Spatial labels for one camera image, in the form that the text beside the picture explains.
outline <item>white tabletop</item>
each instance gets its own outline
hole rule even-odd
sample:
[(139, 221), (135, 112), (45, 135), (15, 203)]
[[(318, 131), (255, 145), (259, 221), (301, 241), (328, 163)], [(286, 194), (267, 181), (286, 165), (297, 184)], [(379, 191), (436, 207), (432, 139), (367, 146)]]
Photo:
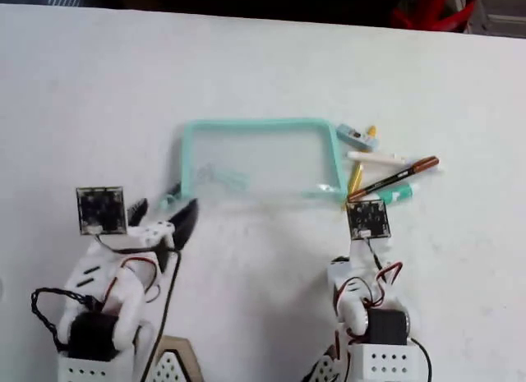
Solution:
[[(8, 6), (0, 41), (3, 379), (55, 379), (30, 293), (62, 285), (85, 251), (76, 186), (158, 196), (192, 119), (323, 117), (447, 164), (389, 209), (435, 380), (526, 380), (526, 41)], [(301, 379), (330, 343), (325, 267), (347, 252), (344, 216), (202, 207), (166, 333), (192, 341), (208, 381)], [(53, 320), (61, 306), (42, 305)]]

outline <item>brown marker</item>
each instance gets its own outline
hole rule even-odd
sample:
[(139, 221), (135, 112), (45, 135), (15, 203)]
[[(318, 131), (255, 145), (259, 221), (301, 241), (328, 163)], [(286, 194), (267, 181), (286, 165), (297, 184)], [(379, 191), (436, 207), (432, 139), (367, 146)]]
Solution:
[(378, 181), (376, 183), (373, 183), (370, 186), (364, 187), (363, 189), (359, 191), (355, 191), (348, 195), (347, 202), (349, 201), (355, 201), (358, 199), (361, 199), (362, 197), (368, 195), (369, 193), (372, 193), (373, 191), (377, 191), (378, 189), (381, 189), (382, 187), (386, 187), (388, 185), (391, 185), (395, 182), (401, 181), (407, 177), (411, 177), (414, 174), (420, 173), (424, 170), (427, 170), (428, 168), (436, 166), (440, 160), (436, 156), (431, 156), (429, 158), (425, 158), (422, 160), (418, 160), (416, 163), (414, 163), (411, 167), (406, 168), (405, 170), (399, 172), (398, 174), (395, 174), (391, 177), (388, 177), (386, 179), (382, 179), (381, 181)]

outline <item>white 3d-printed part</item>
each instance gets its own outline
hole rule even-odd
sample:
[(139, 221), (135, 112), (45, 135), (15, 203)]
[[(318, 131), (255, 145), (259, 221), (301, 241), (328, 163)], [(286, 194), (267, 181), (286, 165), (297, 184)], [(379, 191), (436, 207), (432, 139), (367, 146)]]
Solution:
[(324, 355), (316, 364), (309, 382), (331, 382), (337, 374), (335, 368), (334, 361), (329, 356)]
[(187, 378), (175, 354), (165, 352), (151, 371), (148, 382), (187, 382)]
[(58, 355), (58, 382), (130, 382), (133, 379), (130, 347), (111, 361), (73, 359)]
[(413, 345), (354, 344), (349, 351), (353, 382), (418, 380), (420, 352)]

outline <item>cable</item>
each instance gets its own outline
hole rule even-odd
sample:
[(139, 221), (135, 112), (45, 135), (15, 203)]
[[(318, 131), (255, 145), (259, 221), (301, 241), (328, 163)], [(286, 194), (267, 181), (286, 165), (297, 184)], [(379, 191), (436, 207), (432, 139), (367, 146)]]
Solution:
[(431, 382), (431, 380), (433, 379), (433, 367), (431, 365), (431, 358), (429, 357), (429, 353), (427, 353), (427, 350), (425, 349), (425, 347), (416, 339), (409, 338), (409, 340), (411, 340), (414, 344), (416, 344), (420, 348), (422, 353), (424, 354), (424, 357), (426, 358), (426, 361), (427, 361), (427, 382)]
[(153, 298), (151, 298), (150, 300), (146, 301), (146, 304), (150, 304), (151, 302), (154, 302), (161, 295), (161, 287), (160, 287), (160, 285), (158, 283), (154, 286), (154, 288), (157, 288), (157, 294)]
[(42, 315), (42, 312), (40, 312), (38, 305), (37, 305), (40, 293), (53, 293), (53, 294), (60, 294), (60, 295), (69, 297), (72, 300), (78, 301), (80, 304), (85, 306), (89, 311), (100, 312), (103, 307), (102, 302), (97, 300), (95, 297), (84, 296), (82, 294), (71, 292), (69, 290), (64, 290), (64, 289), (59, 289), (59, 288), (38, 288), (34, 292), (32, 292), (31, 293), (31, 311), (37, 316), (37, 318), (40, 319), (42, 323), (44, 323), (44, 326), (46, 327), (46, 329), (48, 329), (49, 332), (52, 334), (53, 342), (55, 343), (55, 347), (57, 348), (58, 352), (67, 350), (67, 345), (64, 343), (61, 343), (58, 340), (57, 326), (51, 323), (48, 320), (48, 318), (46, 318), (44, 315)]
[(180, 251), (175, 251), (174, 253), (178, 255), (178, 261), (175, 264), (175, 269), (173, 271), (172, 280), (170, 281), (170, 287), (168, 288), (168, 295), (166, 296), (166, 303), (164, 304), (163, 319), (161, 320), (161, 325), (159, 327), (159, 333), (157, 334), (157, 339), (155, 340), (154, 346), (150, 353), (150, 357), (148, 358), (148, 362), (146, 363), (145, 370), (142, 373), (141, 382), (146, 381), (146, 376), (148, 375), (148, 370), (150, 369), (151, 362), (154, 360), (155, 353), (157, 352), (157, 347), (159, 346), (159, 342), (161, 338), (163, 337), (163, 330), (164, 330), (164, 325), (166, 324), (166, 318), (168, 317), (168, 310), (170, 307), (170, 299), (172, 298), (173, 286), (175, 284), (175, 278), (178, 276), (179, 265), (181, 264), (181, 258), (182, 258)]
[(373, 257), (373, 259), (375, 260), (375, 265), (376, 265), (376, 267), (378, 268), (378, 271), (384, 269), (384, 268), (381, 266), (380, 259), (378, 259), (378, 255), (377, 255), (376, 252), (374, 252), (374, 250), (372, 249), (372, 246), (371, 246), (371, 240), (370, 240), (369, 238), (363, 238), (363, 241), (365, 241), (365, 243), (367, 244), (367, 246), (369, 246), (369, 251), (371, 251), (371, 253), (372, 253), (372, 257)]

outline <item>teal marker cap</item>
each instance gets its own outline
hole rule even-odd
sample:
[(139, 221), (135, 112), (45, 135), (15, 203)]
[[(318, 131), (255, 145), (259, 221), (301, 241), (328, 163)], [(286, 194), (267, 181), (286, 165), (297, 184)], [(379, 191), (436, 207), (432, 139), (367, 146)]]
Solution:
[(382, 199), (385, 202), (385, 205), (389, 205), (396, 201), (413, 197), (419, 189), (420, 186), (417, 183), (402, 183), (398, 186), (371, 193), (367, 197), (364, 197), (364, 200)]

